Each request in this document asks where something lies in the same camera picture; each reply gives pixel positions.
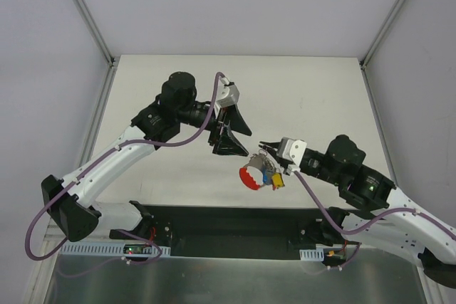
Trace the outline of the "metal key holder red handle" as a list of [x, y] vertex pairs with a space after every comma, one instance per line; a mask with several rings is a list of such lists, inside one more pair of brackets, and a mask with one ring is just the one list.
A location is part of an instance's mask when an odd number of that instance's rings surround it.
[[265, 187], [262, 181], [263, 173], [267, 172], [272, 176], [273, 171], [274, 168], [265, 154], [253, 154], [249, 161], [239, 169], [239, 178], [248, 189], [257, 191]]

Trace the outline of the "yellow key tag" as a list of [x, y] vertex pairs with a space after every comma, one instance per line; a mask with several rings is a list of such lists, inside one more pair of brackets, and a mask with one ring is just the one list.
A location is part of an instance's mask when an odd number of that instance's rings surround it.
[[277, 189], [284, 187], [284, 180], [283, 180], [282, 174], [278, 173], [278, 172], [274, 173], [271, 176], [271, 184], [272, 184], [273, 190], [277, 190]]

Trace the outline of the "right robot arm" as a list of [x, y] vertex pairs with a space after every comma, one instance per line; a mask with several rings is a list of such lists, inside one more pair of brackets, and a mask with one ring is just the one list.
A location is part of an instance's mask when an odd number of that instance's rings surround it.
[[[409, 198], [380, 172], [365, 166], [364, 151], [346, 135], [339, 135], [325, 153], [308, 148], [303, 140], [284, 137], [260, 142], [287, 175], [295, 175], [321, 210], [326, 221], [321, 236], [329, 243], [347, 238], [397, 255], [423, 269], [424, 274], [447, 288], [455, 287], [455, 227], [438, 219]], [[333, 219], [304, 177], [334, 185], [340, 198], [370, 220], [354, 213]]]

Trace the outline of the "blue key tag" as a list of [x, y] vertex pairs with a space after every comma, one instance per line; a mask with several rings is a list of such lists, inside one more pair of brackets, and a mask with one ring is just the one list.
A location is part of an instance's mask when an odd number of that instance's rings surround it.
[[271, 175], [267, 172], [264, 172], [262, 176], [262, 181], [264, 186], [271, 185]]

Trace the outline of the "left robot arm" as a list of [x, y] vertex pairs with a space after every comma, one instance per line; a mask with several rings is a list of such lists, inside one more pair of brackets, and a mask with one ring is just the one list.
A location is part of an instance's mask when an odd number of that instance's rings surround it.
[[211, 99], [199, 102], [196, 97], [193, 75], [171, 74], [154, 102], [142, 109], [109, 147], [62, 179], [50, 175], [42, 181], [46, 211], [69, 241], [81, 241], [98, 229], [125, 230], [134, 239], [150, 233], [151, 215], [142, 204], [103, 203], [97, 199], [142, 158], [161, 147], [178, 147], [171, 140], [182, 125], [197, 128], [185, 144], [207, 130], [213, 154], [248, 156], [235, 137], [236, 133], [252, 135], [237, 107], [239, 90], [235, 83], [218, 72]]

